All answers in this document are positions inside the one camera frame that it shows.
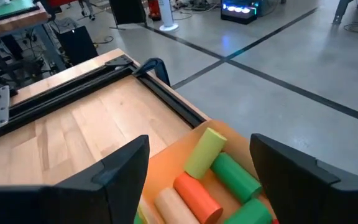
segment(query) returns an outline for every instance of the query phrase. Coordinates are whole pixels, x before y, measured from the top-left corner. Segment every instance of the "cylindrical block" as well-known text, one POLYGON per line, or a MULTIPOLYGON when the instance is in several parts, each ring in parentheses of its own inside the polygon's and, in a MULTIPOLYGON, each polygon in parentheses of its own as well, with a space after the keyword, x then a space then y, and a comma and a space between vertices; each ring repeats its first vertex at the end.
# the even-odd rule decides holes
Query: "cylindrical block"
POLYGON ((198 180, 186 172, 173 181, 173 188, 179 193, 200 223, 216 223, 223 208, 215 201, 198 180))
POLYGON ((265 205, 253 198, 224 221, 224 224, 269 224, 272 220, 265 205))
POLYGON ((241 203, 258 196, 262 190, 260 183, 225 152, 219 154, 211 169, 241 203))
POLYGON ((226 138, 211 128, 207 128, 196 147, 187 159, 185 171, 196 179, 201 179, 222 151, 226 138))
POLYGON ((192 214, 178 192, 173 188, 166 188, 155 198, 154 204, 161 216, 168 224, 200 224, 192 214))

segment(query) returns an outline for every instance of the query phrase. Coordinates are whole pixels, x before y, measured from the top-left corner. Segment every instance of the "concrete floor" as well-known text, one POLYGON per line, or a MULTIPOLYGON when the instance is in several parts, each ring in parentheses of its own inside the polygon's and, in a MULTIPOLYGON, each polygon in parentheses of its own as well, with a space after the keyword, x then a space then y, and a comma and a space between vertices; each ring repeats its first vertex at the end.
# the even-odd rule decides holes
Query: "concrete floor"
MULTIPOLYGON (((181 95, 245 137, 262 133, 358 175, 358 34, 343 29, 358 21, 358 9, 351 2, 342 24, 332 26, 337 3, 288 0, 248 26, 220 20, 219 9, 193 14, 178 21, 180 29, 169 38, 135 24, 109 29, 114 19, 108 12, 78 22, 96 42, 114 37, 99 46, 100 54, 120 48, 139 62, 163 59, 172 85, 190 81, 176 85, 181 95), (316 7, 271 38, 227 58, 316 7), (212 64, 213 69, 205 69, 212 64)), ((76 4, 60 15, 67 16, 81 17, 76 4)))

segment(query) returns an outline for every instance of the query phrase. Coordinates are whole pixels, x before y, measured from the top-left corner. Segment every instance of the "black metal rail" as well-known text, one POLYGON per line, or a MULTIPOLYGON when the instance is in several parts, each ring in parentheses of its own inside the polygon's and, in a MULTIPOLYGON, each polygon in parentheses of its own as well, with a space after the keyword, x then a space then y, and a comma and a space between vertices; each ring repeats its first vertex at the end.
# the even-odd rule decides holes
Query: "black metal rail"
MULTIPOLYGON (((132 75, 138 68, 131 61, 125 66, 107 63, 80 77, 62 83, 45 92, 35 95, 9 108, 9 122, 0 127, 0 137, 23 127, 49 113, 52 113, 82 97, 100 90, 124 77, 132 75)), ((179 117, 192 128, 197 127, 205 119, 182 102, 172 92, 159 84, 147 73, 136 75, 136 78, 158 96, 179 117)))

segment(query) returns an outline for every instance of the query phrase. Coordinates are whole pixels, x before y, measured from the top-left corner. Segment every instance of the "workbench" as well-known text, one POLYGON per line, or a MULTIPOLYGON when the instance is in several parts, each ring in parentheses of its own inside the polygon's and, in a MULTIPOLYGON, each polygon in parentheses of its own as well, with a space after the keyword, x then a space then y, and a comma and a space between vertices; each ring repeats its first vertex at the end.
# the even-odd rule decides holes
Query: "workbench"
MULTIPOLYGON (((33 29, 39 35, 41 41, 46 48, 46 54, 49 61, 54 62, 59 69, 63 71, 66 69, 63 60, 60 58, 56 47, 51 41, 51 38, 43 28, 43 24, 48 21, 48 13, 40 2, 37 2, 39 10, 21 14, 19 16, 13 16, 9 19, 3 19, 0 21, 0 37, 20 32, 23 29, 33 29)), ((0 56, 0 64, 4 65, 5 61, 0 56)))
MULTIPOLYGON (((19 90, 18 104, 124 55, 116 49, 19 90)), ((204 113, 154 78, 204 120, 204 113)), ((150 157, 192 127, 133 76, 125 77, 0 137, 0 185, 56 184, 89 167, 141 134, 150 157)))

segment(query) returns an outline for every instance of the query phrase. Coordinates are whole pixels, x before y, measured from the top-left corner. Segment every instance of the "black clamp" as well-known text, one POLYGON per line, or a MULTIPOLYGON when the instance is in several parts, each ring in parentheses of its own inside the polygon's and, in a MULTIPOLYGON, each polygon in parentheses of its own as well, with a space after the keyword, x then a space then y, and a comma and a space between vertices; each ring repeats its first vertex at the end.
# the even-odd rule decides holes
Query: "black clamp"
POLYGON ((160 58, 148 59, 143 65, 141 65, 136 71, 134 71, 134 75, 138 77, 153 69, 157 78, 163 81, 169 87, 171 87, 167 68, 165 67, 164 61, 161 60, 160 58))

